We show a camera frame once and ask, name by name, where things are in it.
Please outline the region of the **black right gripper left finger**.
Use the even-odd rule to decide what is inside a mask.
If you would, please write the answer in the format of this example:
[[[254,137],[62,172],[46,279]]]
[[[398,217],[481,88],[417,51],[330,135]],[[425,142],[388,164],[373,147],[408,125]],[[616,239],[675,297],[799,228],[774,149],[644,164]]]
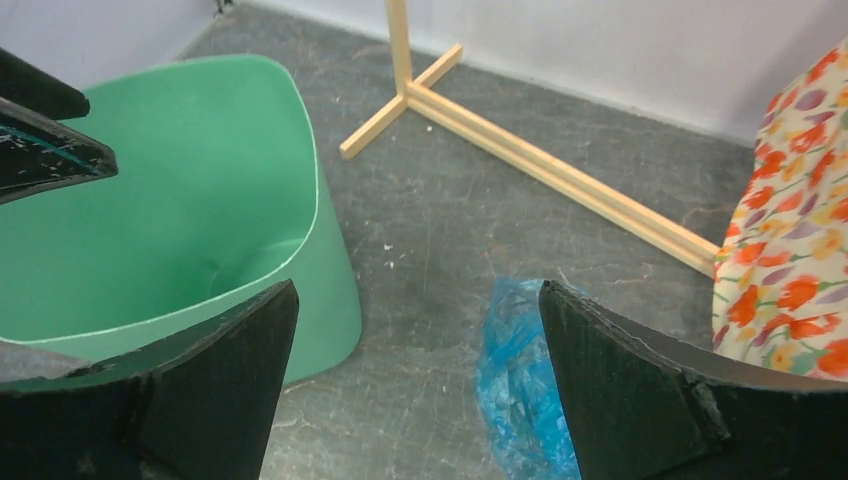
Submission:
[[[5,479],[255,479],[299,311],[291,281],[137,350],[1,386]]]

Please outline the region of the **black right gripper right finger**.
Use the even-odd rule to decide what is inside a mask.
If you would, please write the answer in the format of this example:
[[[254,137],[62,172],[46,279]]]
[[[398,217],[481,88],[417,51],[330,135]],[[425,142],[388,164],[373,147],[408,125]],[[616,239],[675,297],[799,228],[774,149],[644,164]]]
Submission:
[[[545,281],[539,309],[585,479],[843,479],[847,386],[711,353]]]

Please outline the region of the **blue plastic trash bag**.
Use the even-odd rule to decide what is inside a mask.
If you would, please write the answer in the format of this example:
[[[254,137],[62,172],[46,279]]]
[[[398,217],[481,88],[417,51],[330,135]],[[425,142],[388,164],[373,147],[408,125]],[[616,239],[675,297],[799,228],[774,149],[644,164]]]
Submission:
[[[579,479],[539,311],[541,279],[501,277],[482,328],[476,391],[509,479]]]

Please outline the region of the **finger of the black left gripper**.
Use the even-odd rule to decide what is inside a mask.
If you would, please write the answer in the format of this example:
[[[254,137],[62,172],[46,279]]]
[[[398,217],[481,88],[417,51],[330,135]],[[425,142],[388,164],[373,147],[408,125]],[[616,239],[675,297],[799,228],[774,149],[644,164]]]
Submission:
[[[1,100],[1,202],[118,174],[114,151],[79,131]]]
[[[86,96],[71,85],[1,49],[1,97],[52,120],[85,117]]]

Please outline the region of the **green plastic trash bin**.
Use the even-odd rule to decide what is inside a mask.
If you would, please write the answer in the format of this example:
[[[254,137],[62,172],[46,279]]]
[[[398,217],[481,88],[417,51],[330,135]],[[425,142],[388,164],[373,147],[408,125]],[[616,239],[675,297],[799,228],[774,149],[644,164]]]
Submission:
[[[292,75],[233,54],[86,90],[71,127],[110,146],[114,177],[1,209],[1,337],[101,361],[289,280],[300,308],[285,379],[347,359],[355,275]]]

